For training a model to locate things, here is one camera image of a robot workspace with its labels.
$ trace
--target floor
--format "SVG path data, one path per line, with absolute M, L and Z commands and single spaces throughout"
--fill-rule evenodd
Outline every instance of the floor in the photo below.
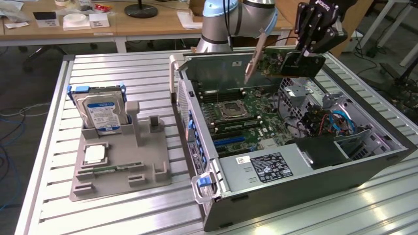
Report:
M 367 28 L 372 24 L 376 15 L 371 15 L 364 18 L 359 31 L 365 32 Z M 373 34 L 373 39 L 377 38 L 380 32 L 388 25 L 388 21 L 383 22 Z M 196 40 L 185 40 L 188 46 L 194 46 Z M 372 61 L 375 63 L 385 62 L 389 63 L 395 70 L 400 73 L 404 68 L 399 67 L 397 63 L 418 43 L 418 37 L 411 32 L 399 28 L 385 44 L 385 55 L 377 54 Z M 176 45 L 172 40 L 161 40 L 153 42 L 153 48 L 149 48 L 146 42 L 129 43 L 130 51 L 144 50 L 173 50 L 174 48 L 181 49 L 178 40 Z M 373 45 L 373 41 L 369 40 L 365 45 L 367 48 Z M 45 103 L 50 101 L 55 78 L 59 70 L 61 55 L 55 51 L 47 51 L 33 63 L 34 68 L 31 73 L 23 73 L 21 70 L 21 63 L 25 57 L 31 53 L 37 47 L 27 47 L 27 52 L 21 53 L 15 47 L 0 48 L 0 71 L 3 76 L 0 78 L 0 112 L 13 113 L 15 110 L 2 110 L 5 108 L 22 108 L 37 103 Z M 92 50 L 89 44 L 63 45 L 62 49 L 69 54 L 101 54 L 101 53 L 116 53 L 116 47 L 113 43 L 98 43 L 97 49 Z M 345 66 L 357 72 L 372 64 L 352 55 L 352 53 L 343 53 L 339 57 L 340 61 Z M 373 79 L 376 82 L 384 78 L 384 75 L 379 73 L 379 68 L 365 71 L 361 73 L 363 77 Z M 418 77 L 418 68 L 413 70 L 412 78 Z M 47 106 L 33 108 L 27 111 L 29 114 L 38 114 L 47 110 Z M 9 121 L 21 121 L 21 116 L 7 118 Z M 19 138 L 5 147 L 9 157 L 11 158 L 15 169 L 18 172 L 18 179 L 21 181 L 21 190 L 15 196 L 15 199 L 10 205 L 0 211 L 0 235 L 13 234 L 15 223 L 18 219 L 18 213 L 21 209 L 22 198 L 25 195 L 25 189 L 29 182 L 29 175 L 34 156 L 37 152 L 37 146 L 39 137 L 43 129 L 46 116 L 26 117 L 25 118 L 25 132 Z M 13 128 L 15 124 L 0 122 L 0 137 L 2 137 Z M 0 175 L 3 174 L 5 166 L 0 168 Z M 3 180 L 0 182 L 0 207 L 14 195 L 17 188 L 15 177 L 11 169 Z

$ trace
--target roll of tape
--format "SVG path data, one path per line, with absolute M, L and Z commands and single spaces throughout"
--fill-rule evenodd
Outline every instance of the roll of tape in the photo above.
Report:
M 70 0 L 54 0 L 55 6 L 66 6 Z

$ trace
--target motherboard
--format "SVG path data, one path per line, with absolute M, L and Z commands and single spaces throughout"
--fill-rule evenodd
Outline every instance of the motherboard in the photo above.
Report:
M 200 101 L 218 157 L 281 146 L 293 138 L 277 113 L 273 92 L 241 89 L 229 94 L 201 95 Z

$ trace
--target white table leg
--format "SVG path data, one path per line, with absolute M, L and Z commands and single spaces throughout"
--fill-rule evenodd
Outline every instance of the white table leg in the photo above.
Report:
M 385 6 L 384 6 L 381 12 L 379 13 L 379 15 L 377 15 L 377 17 L 376 17 L 376 19 L 375 19 L 369 29 L 367 30 L 365 35 L 364 35 L 364 37 L 363 37 L 363 39 L 361 39 L 361 41 L 359 43 L 360 47 L 364 47 L 364 45 L 365 45 L 365 43 L 367 43 L 367 41 L 368 41 L 373 31 L 376 30 L 376 28 L 377 28 L 377 26 L 379 26 L 384 16 L 387 15 L 388 10 L 391 9 L 391 7 L 393 5 L 393 2 L 395 2 L 393 0 L 388 0 L 388 2 L 385 3 Z
M 281 31 L 280 31 L 280 35 L 278 35 L 278 37 L 277 37 L 277 40 L 280 40 L 281 38 L 286 38 L 288 35 L 289 35 L 289 30 L 281 30 Z M 274 45 L 276 45 L 276 46 L 284 46 L 284 45 L 285 45 L 285 42 L 286 42 L 286 40 L 277 41 L 277 42 L 274 43 Z
M 125 53 L 125 37 L 116 37 L 114 38 L 117 53 Z
M 389 27 L 387 33 L 384 34 L 383 38 L 381 38 L 380 41 L 379 41 L 379 44 L 377 44 L 379 47 L 383 47 L 384 43 L 385 43 L 387 40 L 389 39 L 389 37 L 391 37 L 393 31 L 395 31 L 396 28 L 399 27 L 399 24 L 400 24 L 401 21 L 404 20 L 407 14 L 409 13 L 409 11 L 411 11 L 412 8 L 413 8 L 413 7 L 408 5 L 408 6 L 404 8 L 404 10 L 401 11 L 400 15 L 397 16 L 396 21 L 392 23 L 392 25 L 391 25 L 391 27 Z
M 411 63 L 411 60 L 418 56 L 418 44 L 415 45 L 413 49 L 411 52 L 405 55 L 404 59 L 400 62 L 400 66 L 404 67 Z

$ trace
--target hard drive label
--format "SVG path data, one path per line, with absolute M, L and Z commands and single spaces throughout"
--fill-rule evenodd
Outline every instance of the hard drive label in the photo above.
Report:
M 114 131 L 120 128 L 117 114 L 113 113 L 114 103 L 102 102 L 86 105 L 90 120 L 98 131 Z
M 262 183 L 293 175 L 280 153 L 250 158 L 250 163 Z

